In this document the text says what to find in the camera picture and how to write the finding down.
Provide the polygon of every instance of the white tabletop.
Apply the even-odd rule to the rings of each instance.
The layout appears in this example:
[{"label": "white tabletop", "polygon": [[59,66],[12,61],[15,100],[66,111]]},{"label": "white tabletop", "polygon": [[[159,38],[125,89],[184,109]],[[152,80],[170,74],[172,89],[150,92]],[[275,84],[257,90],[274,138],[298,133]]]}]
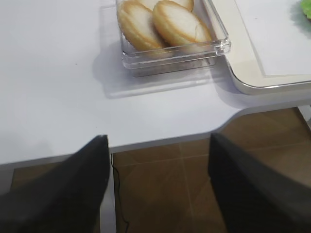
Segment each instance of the white tabletop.
[{"label": "white tabletop", "polygon": [[109,99],[98,77],[123,69],[98,66],[103,4],[0,0],[0,165],[48,162],[98,134],[112,152],[195,140],[237,115],[311,103],[308,90],[239,93],[224,59],[205,85]]}]

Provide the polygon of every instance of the green lettuce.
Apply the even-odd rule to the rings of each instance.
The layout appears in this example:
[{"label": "green lettuce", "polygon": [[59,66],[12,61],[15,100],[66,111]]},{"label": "green lettuce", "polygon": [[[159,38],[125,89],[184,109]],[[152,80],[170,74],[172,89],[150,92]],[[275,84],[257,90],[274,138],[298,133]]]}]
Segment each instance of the green lettuce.
[{"label": "green lettuce", "polygon": [[311,19],[311,0],[302,0],[301,8],[303,13],[307,16],[307,18]]}]

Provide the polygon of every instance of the white paper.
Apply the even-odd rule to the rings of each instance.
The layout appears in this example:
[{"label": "white paper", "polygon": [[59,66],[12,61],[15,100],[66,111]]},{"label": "white paper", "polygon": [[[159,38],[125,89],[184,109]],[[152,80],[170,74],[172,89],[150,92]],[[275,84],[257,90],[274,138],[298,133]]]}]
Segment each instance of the white paper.
[{"label": "white paper", "polygon": [[311,22],[299,0],[236,0],[266,75],[311,74]]}]

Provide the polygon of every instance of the clear plastic container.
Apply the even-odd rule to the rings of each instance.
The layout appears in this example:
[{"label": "clear plastic container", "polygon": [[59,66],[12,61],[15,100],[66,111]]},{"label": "clear plastic container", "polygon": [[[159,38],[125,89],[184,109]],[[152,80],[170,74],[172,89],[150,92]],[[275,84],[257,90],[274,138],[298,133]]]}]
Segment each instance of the clear plastic container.
[{"label": "clear plastic container", "polygon": [[[123,0],[116,1],[118,6]],[[231,43],[228,33],[211,0],[194,0],[193,12],[209,28],[212,41],[160,49],[159,52],[170,51],[173,56],[155,59],[148,55],[153,51],[137,51],[120,31],[123,65],[131,71],[134,77],[213,67],[217,61],[214,57],[222,56],[230,51]],[[186,49],[192,49],[191,51],[194,52],[185,54],[183,51]]]}]

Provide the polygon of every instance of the black cable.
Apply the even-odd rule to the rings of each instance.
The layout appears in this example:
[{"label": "black cable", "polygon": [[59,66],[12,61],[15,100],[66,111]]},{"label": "black cable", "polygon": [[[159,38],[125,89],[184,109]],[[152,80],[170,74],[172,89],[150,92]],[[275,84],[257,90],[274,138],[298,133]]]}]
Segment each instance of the black cable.
[{"label": "black cable", "polygon": [[130,227],[130,222],[125,220],[125,217],[123,215],[123,209],[122,209],[122,204],[121,204],[121,197],[120,197],[120,186],[121,186],[121,182],[120,182],[120,176],[119,176],[119,171],[117,170],[117,168],[115,166],[113,166],[112,164],[112,154],[110,154],[110,162],[111,162],[111,166],[112,168],[115,170],[115,172],[117,173],[117,177],[118,177],[118,200],[119,200],[119,204],[120,204],[120,210],[121,210],[121,216],[123,219],[123,222],[125,222],[126,224],[126,228],[125,228],[125,233],[127,233],[128,228]]}]

